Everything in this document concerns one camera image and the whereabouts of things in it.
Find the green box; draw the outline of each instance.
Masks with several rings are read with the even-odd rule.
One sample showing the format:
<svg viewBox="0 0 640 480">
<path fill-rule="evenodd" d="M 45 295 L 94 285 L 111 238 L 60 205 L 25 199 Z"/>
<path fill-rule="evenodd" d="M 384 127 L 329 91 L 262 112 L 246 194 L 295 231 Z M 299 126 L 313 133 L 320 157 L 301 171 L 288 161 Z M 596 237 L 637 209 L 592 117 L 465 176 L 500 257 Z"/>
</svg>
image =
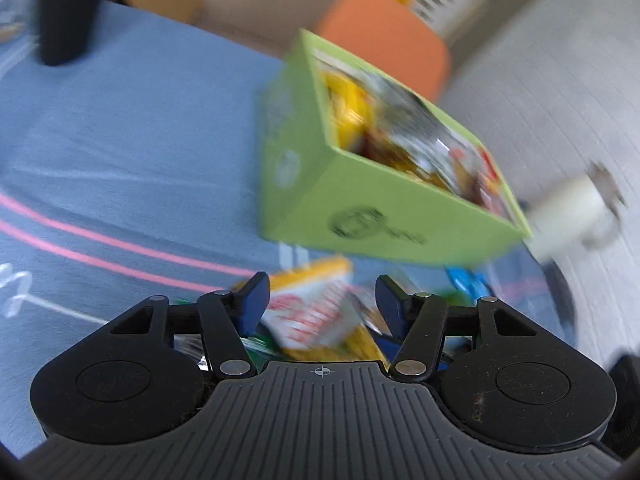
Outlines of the green box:
<svg viewBox="0 0 640 480">
<path fill-rule="evenodd" d="M 474 266 L 530 235 L 504 184 L 515 223 L 334 145 L 316 53 L 382 73 L 303 31 L 262 101 L 262 236 L 340 253 L 428 265 Z M 447 126 L 482 144 L 433 104 Z"/>
</svg>

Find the floor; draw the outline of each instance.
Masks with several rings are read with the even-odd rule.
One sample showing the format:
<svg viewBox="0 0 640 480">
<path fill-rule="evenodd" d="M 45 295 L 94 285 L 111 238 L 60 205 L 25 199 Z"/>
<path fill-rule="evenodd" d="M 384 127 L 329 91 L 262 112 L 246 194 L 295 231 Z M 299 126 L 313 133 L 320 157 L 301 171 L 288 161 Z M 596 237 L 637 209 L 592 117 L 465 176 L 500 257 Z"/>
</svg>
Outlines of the floor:
<svg viewBox="0 0 640 480">
<path fill-rule="evenodd" d="M 452 81 L 443 108 L 492 150 L 523 200 L 585 170 L 614 175 L 623 237 L 559 259 L 578 348 L 608 366 L 640 343 L 640 0 L 535 0 Z"/>
</svg>

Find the curved pink line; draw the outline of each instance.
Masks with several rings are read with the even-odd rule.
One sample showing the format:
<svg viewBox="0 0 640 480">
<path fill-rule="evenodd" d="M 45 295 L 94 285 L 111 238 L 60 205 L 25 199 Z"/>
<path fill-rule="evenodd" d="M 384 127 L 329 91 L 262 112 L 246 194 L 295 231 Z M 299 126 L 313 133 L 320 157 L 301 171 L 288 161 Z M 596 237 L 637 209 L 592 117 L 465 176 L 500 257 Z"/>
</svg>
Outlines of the curved pink line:
<svg viewBox="0 0 640 480">
<path fill-rule="evenodd" d="M 255 271 L 248 269 L 241 269 L 240 267 L 230 267 L 222 264 L 214 264 L 212 262 L 204 262 L 203 260 L 196 260 L 194 258 L 185 258 L 184 256 L 178 256 L 177 254 L 165 253 L 163 251 L 156 251 L 147 247 L 131 244 L 117 238 L 111 238 L 110 236 L 101 235 L 88 229 L 83 229 L 75 225 L 67 224 L 65 222 L 59 222 L 53 220 L 35 212 L 33 209 L 28 208 L 24 204 L 21 204 L 17 200 L 0 193 L 0 204 L 10 209 L 14 213 L 26 216 L 27 218 L 36 221 L 39 224 L 58 229 L 67 233 L 75 234 L 95 242 L 100 242 L 105 245 L 116 247 L 124 251 L 130 251 L 131 253 L 143 254 L 151 258 L 158 260 L 165 260 L 174 264 L 185 265 L 189 267 L 197 267 L 199 269 L 213 270 L 215 272 L 224 272 L 225 274 L 232 274 L 234 276 L 247 276 L 251 277 L 255 274 Z"/>
<path fill-rule="evenodd" d="M 212 290 L 220 290 L 220 287 L 218 286 L 204 285 L 203 283 L 184 282 L 183 280 L 174 280 L 173 278 L 159 276 L 158 274 L 150 274 L 149 272 L 143 272 L 142 270 L 130 269 L 129 267 L 124 267 L 108 262 L 106 260 L 101 260 L 100 258 L 94 258 L 93 256 L 89 256 L 88 254 L 77 253 L 75 251 L 71 251 L 70 249 L 65 249 L 64 247 L 60 247 L 58 245 L 41 240 L 40 238 L 36 238 L 35 236 L 21 231 L 20 229 L 12 226 L 11 224 L 7 224 L 2 220 L 0 220 L 0 231 L 32 247 L 47 251 L 47 253 L 56 254 L 58 256 L 68 258 L 76 262 L 81 262 L 92 267 L 99 267 L 100 269 L 110 270 L 111 272 L 116 272 L 118 274 L 124 274 L 125 276 L 130 276 L 132 278 L 138 278 L 139 280 L 160 283 L 161 285 L 166 286 L 175 286 L 178 288 L 184 288 L 186 290 L 195 290 L 196 292 L 211 292 Z"/>
</svg>

